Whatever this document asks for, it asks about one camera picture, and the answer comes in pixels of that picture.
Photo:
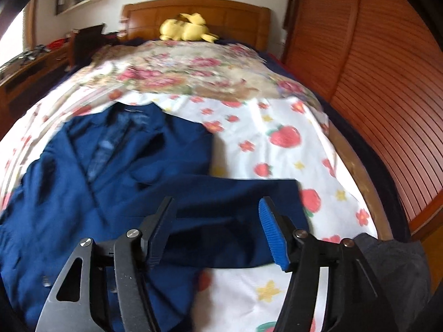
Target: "stuffed animal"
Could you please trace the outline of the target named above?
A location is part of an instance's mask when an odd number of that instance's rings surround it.
[[[180,16],[188,19],[189,22],[176,19],[166,20],[160,26],[161,40],[198,41],[203,39],[208,42],[218,40],[217,35],[209,33],[206,21],[200,14],[180,14]]]

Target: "headboard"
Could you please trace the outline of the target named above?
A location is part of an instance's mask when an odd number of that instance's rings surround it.
[[[443,52],[415,9],[299,0],[289,39],[284,63],[382,158],[413,236],[443,223]]]
[[[198,12],[211,33],[267,49],[271,11],[230,0],[153,0],[123,6],[119,37],[123,40],[160,37],[160,25],[180,13]]]

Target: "dark gray garment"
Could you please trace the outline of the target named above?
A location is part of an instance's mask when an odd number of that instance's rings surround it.
[[[431,298],[431,273],[420,242],[354,238],[391,303],[399,332],[405,332]]]

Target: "wooden floor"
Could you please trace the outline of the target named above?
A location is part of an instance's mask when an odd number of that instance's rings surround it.
[[[432,277],[432,290],[435,291],[443,278],[443,226],[422,241]]]

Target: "window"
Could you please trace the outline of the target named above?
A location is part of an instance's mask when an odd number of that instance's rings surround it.
[[[24,11],[21,11],[0,40],[0,66],[24,50]]]

